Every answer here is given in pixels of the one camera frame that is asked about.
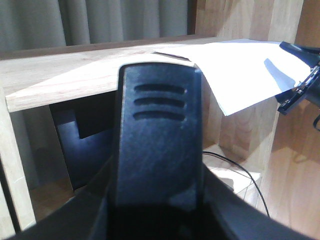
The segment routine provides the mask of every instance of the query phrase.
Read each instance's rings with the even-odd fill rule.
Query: paper sheet
[[[238,39],[157,52],[197,64],[228,116],[296,87],[310,74],[308,65],[279,44]]]

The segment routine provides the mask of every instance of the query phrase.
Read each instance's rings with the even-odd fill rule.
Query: black wire
[[[317,127],[319,121],[320,121],[320,114],[315,118],[313,122],[313,127],[320,132],[320,128]]]
[[[240,168],[241,170],[245,171],[245,172],[249,175],[249,177],[251,178],[253,184],[255,185],[255,187],[256,187],[256,189],[257,189],[257,191],[258,191],[258,193],[259,193],[259,195],[260,195],[260,197],[261,197],[261,200],[262,200],[262,202],[263,202],[263,205],[264,205],[266,214],[267,214],[267,216],[270,218],[269,210],[268,210],[268,207],[267,207],[265,198],[264,198],[264,196],[262,195],[262,192],[260,191],[260,188],[258,187],[256,181],[254,180],[254,178],[251,176],[250,172],[249,172],[247,169],[245,169],[245,168],[244,168],[243,166],[241,166],[239,163],[237,163],[237,162],[235,162],[235,161],[233,161],[233,160],[231,160],[231,159],[229,159],[229,158],[227,158],[227,157],[225,157],[225,156],[222,156],[222,155],[220,155],[220,154],[218,154],[218,153],[215,153],[215,152],[212,152],[212,151],[203,151],[202,153],[205,154],[205,155],[211,155],[211,156],[214,156],[214,157],[216,157],[216,158],[220,158],[221,160],[223,160],[223,161],[225,161],[225,162],[229,162],[229,163],[237,166],[237,167]]]

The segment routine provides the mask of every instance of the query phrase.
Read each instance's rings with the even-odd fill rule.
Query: wood grain
[[[278,112],[274,97],[230,116],[223,116],[218,144],[245,159],[251,171],[263,172],[269,162]]]
[[[1,163],[7,179],[7,184],[16,210],[20,228],[25,229],[33,225],[36,221],[1,82],[0,116]]]
[[[197,34],[294,42],[303,0],[206,0],[197,6]]]
[[[113,45],[108,44],[109,49],[0,60],[0,77],[7,107],[14,112],[114,91],[117,89],[119,68],[124,64],[167,62],[193,66],[187,60],[151,53],[160,48],[219,42],[226,38],[195,39],[194,36],[185,36],[184,39],[120,48],[111,48]]]
[[[202,79],[202,95],[203,147],[207,148],[219,143],[223,112],[204,76]]]
[[[70,54],[70,53],[87,52],[87,51],[94,51],[94,50],[128,48],[128,47],[141,46],[141,45],[193,40],[193,39],[199,39],[201,37],[204,37],[204,35],[201,36],[197,34],[197,35],[188,35],[188,36],[168,36],[168,37],[148,38],[148,39],[140,39],[140,40],[120,41],[120,42],[103,42],[103,43],[94,43],[94,44],[87,44],[87,45],[58,46],[58,47],[36,48],[36,49],[18,50],[18,51],[3,51],[3,52],[0,51],[0,60],[31,58],[31,57],[56,55],[56,54]]]
[[[320,1],[305,0],[295,42],[320,47]],[[271,159],[261,190],[273,219],[320,239],[320,114],[308,101],[280,115]],[[257,207],[263,210],[259,201]]]

